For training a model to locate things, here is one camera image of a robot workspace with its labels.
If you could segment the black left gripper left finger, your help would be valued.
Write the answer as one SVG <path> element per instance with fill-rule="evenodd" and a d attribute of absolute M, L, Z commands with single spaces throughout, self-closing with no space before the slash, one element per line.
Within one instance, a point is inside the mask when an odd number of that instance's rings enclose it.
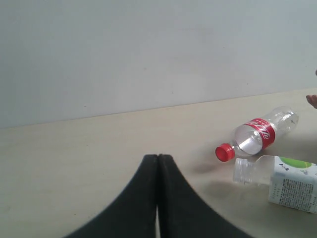
<path fill-rule="evenodd" d="M 145 155 L 120 195 L 69 238 L 154 238 L 158 156 Z"/>

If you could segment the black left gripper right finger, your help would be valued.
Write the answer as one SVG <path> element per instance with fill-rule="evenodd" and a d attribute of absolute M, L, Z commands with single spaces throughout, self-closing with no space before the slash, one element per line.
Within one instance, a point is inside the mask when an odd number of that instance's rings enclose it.
<path fill-rule="evenodd" d="M 249 238 L 209 207 L 171 155 L 158 156 L 158 223 L 162 238 Z"/>

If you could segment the person's open hand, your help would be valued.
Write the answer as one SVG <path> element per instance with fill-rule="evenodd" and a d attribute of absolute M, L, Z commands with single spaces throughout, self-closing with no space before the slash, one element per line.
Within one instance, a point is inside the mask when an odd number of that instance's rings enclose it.
<path fill-rule="evenodd" d="M 315 109 L 317 109 L 317 95 L 307 95 L 306 96 L 307 102 L 314 107 Z"/>

